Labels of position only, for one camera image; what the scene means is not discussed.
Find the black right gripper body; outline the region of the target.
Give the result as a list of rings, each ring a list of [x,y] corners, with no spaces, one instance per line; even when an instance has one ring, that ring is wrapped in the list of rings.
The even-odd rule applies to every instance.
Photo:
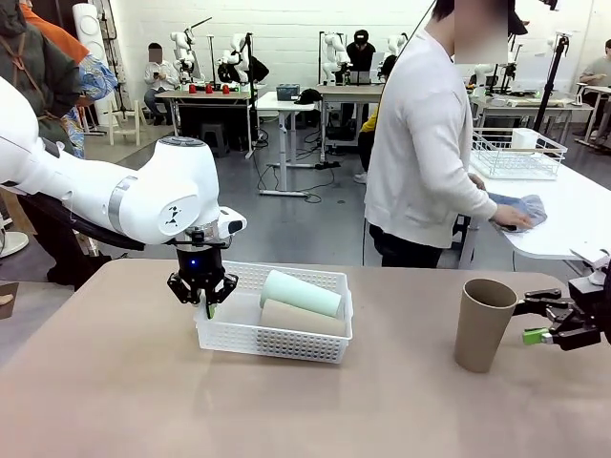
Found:
[[[566,331],[565,350],[572,351],[601,343],[602,300],[570,301],[573,328]]]

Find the brown plastic cup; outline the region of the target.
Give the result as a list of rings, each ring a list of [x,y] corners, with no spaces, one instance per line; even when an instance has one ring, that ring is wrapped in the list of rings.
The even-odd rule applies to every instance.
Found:
[[[455,362],[470,372],[488,373],[516,304],[516,292],[500,281],[467,281],[454,342]]]
[[[266,300],[263,305],[260,326],[329,336],[346,336],[346,325],[339,319],[271,299]]]

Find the white perforated plastic basket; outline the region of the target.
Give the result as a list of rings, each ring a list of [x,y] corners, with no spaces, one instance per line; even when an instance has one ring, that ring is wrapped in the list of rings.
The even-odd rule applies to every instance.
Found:
[[[204,306],[198,307],[194,321],[200,348],[330,364],[343,360],[352,339],[353,317],[346,274],[236,261],[227,261],[224,267],[238,277],[238,286],[216,308],[213,318],[207,317]],[[262,325],[261,295],[272,271],[338,294],[338,318],[343,322],[344,334],[333,336]]]

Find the mint green plastic cup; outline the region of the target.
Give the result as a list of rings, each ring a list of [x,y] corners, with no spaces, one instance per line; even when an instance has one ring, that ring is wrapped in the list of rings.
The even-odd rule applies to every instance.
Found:
[[[336,318],[342,295],[336,291],[336,280],[326,272],[272,269],[263,283],[260,307],[268,300]]]

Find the blue cleaning cloth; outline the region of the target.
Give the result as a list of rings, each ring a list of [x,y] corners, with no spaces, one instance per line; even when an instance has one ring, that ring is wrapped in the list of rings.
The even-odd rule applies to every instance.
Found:
[[[547,220],[547,214],[543,202],[538,195],[528,195],[522,198],[513,198],[499,194],[490,193],[489,197],[497,205],[508,205],[519,213],[525,215],[530,221],[530,229],[533,229]]]

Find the person's right forearm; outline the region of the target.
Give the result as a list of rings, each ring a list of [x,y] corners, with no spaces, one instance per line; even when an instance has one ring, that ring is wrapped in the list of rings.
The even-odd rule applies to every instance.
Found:
[[[497,211],[487,192],[479,189],[463,168],[450,175],[448,201],[454,210],[470,217],[492,219]]]

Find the person's right hand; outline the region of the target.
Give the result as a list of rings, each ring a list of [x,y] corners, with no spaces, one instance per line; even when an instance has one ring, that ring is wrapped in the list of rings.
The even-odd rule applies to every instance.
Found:
[[[530,218],[520,213],[516,208],[508,205],[498,205],[492,221],[499,226],[515,227],[516,229],[529,230],[533,227]]]

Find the grey plastic stool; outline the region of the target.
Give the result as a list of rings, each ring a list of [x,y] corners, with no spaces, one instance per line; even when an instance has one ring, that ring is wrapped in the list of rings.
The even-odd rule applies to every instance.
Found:
[[[214,157],[230,154],[230,146],[221,123],[203,123],[200,126],[200,139],[208,145]]]

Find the wooden top table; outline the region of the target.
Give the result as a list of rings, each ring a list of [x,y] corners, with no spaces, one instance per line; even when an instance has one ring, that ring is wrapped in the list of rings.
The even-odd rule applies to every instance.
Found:
[[[333,86],[333,85],[318,85],[316,90],[322,97],[321,100],[321,160],[324,161],[324,156],[327,152],[337,147],[356,146],[357,136],[360,131],[364,116],[363,108],[365,105],[376,105],[381,98],[383,91],[382,85],[348,85],[348,86]],[[356,134],[351,141],[328,139],[327,138],[327,123],[328,123],[328,105],[329,104],[352,104],[354,106],[354,115],[356,119]]]
[[[166,91],[156,95],[162,101],[168,100],[171,107],[171,117],[175,135],[183,135],[183,128],[180,119],[181,109],[218,111],[218,110],[237,110],[239,113],[234,115],[228,122],[240,133],[246,134],[247,142],[242,150],[245,158],[249,159],[254,154],[256,139],[253,132],[257,130],[258,115],[256,109],[257,96],[247,92],[232,92],[225,94],[223,91],[212,92],[195,91]]]

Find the brown cardboard piece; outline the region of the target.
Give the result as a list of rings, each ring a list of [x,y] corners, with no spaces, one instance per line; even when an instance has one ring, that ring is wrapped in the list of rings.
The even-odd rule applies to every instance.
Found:
[[[0,320],[5,320],[12,316],[18,287],[18,282],[0,284]]]

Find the white desk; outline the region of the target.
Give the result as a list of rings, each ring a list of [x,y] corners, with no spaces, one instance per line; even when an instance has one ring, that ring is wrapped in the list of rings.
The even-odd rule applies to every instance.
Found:
[[[312,104],[297,104],[294,101],[279,100],[275,92],[268,92],[261,96],[256,102],[259,112],[277,112],[279,129],[279,161],[271,163],[273,171],[279,171],[278,188],[273,190],[260,190],[259,194],[270,197],[302,198],[309,197],[308,191],[289,191],[287,186],[288,168],[309,168],[313,165],[297,164],[297,133],[296,117],[299,113],[308,113],[315,110]]]

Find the person in white sweater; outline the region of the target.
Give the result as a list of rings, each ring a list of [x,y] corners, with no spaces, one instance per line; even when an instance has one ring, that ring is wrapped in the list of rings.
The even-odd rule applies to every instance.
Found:
[[[526,32],[515,0],[435,0],[426,27],[397,58],[378,106],[364,200],[382,266],[434,269],[451,247],[463,214],[448,201],[450,175],[470,174],[473,144],[453,61],[511,32]]]

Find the black bag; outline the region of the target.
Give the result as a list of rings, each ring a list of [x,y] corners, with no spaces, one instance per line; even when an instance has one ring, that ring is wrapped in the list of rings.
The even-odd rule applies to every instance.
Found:
[[[249,58],[232,53],[220,59],[217,73],[223,83],[260,83],[269,74],[269,69],[256,57]]]

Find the seated person in grey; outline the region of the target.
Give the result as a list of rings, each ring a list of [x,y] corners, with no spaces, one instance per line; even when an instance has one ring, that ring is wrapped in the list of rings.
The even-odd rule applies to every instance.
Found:
[[[592,61],[579,77],[579,83],[611,87],[611,38],[605,42],[604,56]]]

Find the person with black cap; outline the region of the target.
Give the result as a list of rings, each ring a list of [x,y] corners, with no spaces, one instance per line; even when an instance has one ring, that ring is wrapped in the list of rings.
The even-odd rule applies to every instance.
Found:
[[[351,63],[352,73],[369,74],[372,58],[376,52],[375,47],[369,43],[369,33],[366,30],[358,30],[354,33],[353,41],[347,46],[347,53]],[[342,105],[342,124],[348,125],[354,112],[354,104]],[[367,121],[369,115],[369,105],[363,105],[362,121]]]

